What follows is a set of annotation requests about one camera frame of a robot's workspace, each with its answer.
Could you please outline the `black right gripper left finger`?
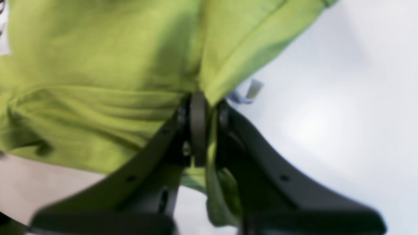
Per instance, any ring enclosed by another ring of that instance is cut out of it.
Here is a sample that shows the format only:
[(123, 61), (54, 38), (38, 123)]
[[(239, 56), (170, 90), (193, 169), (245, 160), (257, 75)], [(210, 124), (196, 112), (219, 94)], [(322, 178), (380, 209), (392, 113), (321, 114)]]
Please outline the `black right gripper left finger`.
[(40, 209), (31, 235), (177, 235), (173, 219), (182, 173), (206, 164), (207, 102), (183, 98), (145, 148), (88, 189)]

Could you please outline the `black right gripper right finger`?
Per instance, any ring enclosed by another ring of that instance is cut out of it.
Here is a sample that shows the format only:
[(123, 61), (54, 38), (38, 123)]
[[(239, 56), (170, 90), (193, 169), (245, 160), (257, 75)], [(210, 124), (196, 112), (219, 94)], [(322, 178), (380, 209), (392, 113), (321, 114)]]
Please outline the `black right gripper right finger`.
[(373, 208), (311, 179), (286, 161), (226, 101), (218, 105), (217, 163), (236, 180), (239, 235), (383, 235)]

